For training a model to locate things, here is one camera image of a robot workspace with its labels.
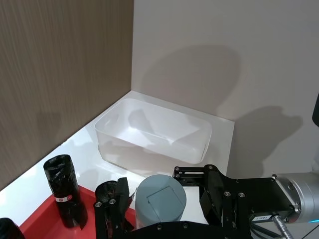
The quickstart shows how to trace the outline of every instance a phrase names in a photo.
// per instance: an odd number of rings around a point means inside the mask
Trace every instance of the screw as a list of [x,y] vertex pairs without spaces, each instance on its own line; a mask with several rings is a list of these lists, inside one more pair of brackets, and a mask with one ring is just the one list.
[[97,208],[99,208],[100,206],[102,206],[102,203],[100,203],[100,202],[97,202],[97,203],[95,204],[95,207],[97,207]]
[[301,211],[301,208],[295,208],[295,212],[299,213]]
[[294,189],[295,189],[292,183],[289,183],[289,184],[288,184],[288,188],[289,188],[290,190],[294,190]]

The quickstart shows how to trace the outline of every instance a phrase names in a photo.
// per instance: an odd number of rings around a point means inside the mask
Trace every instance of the white sticker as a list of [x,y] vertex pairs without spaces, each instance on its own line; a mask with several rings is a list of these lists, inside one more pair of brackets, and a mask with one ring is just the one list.
[[271,215],[268,215],[268,216],[259,216],[259,217],[255,217],[252,221],[268,220],[270,217],[271,217]]
[[64,198],[55,198],[55,200],[58,202],[58,203],[64,203],[64,202],[67,202],[69,200],[72,199],[72,195],[69,195],[67,197],[64,197]]

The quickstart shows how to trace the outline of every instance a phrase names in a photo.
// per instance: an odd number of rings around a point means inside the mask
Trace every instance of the plastic storage bin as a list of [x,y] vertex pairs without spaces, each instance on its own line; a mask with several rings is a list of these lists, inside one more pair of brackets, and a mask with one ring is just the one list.
[[199,164],[212,133],[203,119],[135,99],[118,102],[95,130],[104,160],[145,176]]

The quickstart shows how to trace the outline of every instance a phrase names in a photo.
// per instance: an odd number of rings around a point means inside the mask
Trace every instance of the black cable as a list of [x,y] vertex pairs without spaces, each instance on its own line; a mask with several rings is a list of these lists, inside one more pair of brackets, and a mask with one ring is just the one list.
[[314,229],[312,229],[310,232],[308,232],[303,238],[301,239],[305,239],[306,236],[308,236],[310,233],[312,233],[315,229],[317,229],[317,227],[319,227],[319,225],[317,225]]
[[257,224],[250,224],[250,227],[252,229],[255,229],[255,231],[257,231],[258,233],[261,233],[263,235],[266,235],[267,237],[270,237],[270,238],[280,238],[281,235],[275,233],[275,232],[272,232],[268,229],[265,229],[261,226],[258,226]]
[[250,230],[253,232],[253,234],[255,234],[256,236],[258,236],[260,239],[267,239],[264,236],[262,236],[261,234],[259,234],[255,229],[253,229],[252,227],[250,227]]

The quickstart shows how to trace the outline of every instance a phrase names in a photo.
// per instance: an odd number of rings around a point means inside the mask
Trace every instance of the metal cable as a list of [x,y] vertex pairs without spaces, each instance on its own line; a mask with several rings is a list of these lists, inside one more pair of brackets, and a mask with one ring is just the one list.
[[279,215],[274,216],[272,219],[273,219],[274,223],[276,224],[280,233],[286,239],[294,239],[293,236],[291,235],[291,233],[288,231],[285,222],[281,219],[281,217]]

